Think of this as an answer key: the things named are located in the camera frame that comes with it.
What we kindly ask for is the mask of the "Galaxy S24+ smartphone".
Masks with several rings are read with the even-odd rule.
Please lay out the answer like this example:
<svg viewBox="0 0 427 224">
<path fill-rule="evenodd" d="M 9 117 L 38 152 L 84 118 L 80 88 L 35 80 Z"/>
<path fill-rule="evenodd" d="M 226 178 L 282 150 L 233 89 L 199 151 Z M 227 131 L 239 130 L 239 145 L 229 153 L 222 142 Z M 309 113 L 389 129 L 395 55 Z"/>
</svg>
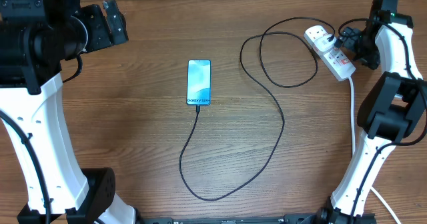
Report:
<svg viewBox="0 0 427 224">
<path fill-rule="evenodd" d="M 210 105 L 211 103 L 211 61 L 192 59 L 187 66 L 188 105 Z"/>
</svg>

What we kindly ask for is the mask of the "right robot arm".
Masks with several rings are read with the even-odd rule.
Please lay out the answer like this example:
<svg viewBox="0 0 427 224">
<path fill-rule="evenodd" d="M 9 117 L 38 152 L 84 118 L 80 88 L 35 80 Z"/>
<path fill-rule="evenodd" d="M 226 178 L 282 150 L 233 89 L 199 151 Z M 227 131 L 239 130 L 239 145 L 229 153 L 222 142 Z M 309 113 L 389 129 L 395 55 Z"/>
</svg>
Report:
<svg viewBox="0 0 427 224">
<path fill-rule="evenodd" d="M 363 100 L 357 115 L 362 132 L 356 152 L 338 187 L 304 223 L 375 223 L 364 214 L 366 198 L 385 160 L 411 135 L 426 113 L 426 82 L 414 60 L 411 16 L 397 12 L 398 0 L 373 0 L 363 30 L 343 23 L 315 45 L 330 53 L 341 48 L 382 75 Z"/>
</svg>

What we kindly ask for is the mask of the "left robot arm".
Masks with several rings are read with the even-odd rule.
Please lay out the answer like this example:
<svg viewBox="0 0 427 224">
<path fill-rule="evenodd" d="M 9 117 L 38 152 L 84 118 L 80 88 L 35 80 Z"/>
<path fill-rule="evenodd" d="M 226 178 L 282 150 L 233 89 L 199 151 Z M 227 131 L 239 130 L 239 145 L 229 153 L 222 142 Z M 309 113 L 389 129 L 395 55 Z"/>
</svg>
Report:
<svg viewBox="0 0 427 224">
<path fill-rule="evenodd" d="M 1 0 L 1 120 L 28 200 L 19 223 L 141 223 L 115 191 L 109 167 L 79 166 L 63 110 L 61 62 L 126 43 L 116 1 Z"/>
</svg>

